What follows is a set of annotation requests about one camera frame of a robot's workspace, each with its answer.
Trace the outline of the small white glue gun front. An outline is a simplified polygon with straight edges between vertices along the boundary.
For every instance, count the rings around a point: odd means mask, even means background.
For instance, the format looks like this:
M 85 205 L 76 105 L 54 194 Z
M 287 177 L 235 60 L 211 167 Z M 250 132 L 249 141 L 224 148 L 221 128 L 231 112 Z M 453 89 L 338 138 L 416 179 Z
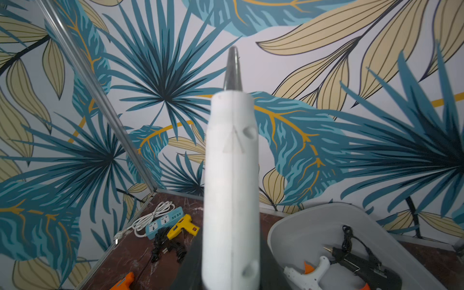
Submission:
M 329 259 L 326 256 L 321 256 L 316 268 L 304 262 L 304 273 L 300 273 L 291 267 L 285 267 L 283 273 L 300 290 L 322 290 L 319 283 L 327 273 L 330 265 Z

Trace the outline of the black glue gun orange trigger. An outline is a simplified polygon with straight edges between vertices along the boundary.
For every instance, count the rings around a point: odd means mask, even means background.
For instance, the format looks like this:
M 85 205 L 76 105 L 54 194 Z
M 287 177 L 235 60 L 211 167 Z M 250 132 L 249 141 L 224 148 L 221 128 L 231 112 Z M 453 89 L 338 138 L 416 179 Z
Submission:
M 324 249 L 334 258 L 331 264 L 340 264 L 365 282 L 363 290 L 401 290 L 402 279 L 394 271 L 370 262 L 342 249 L 331 247 Z

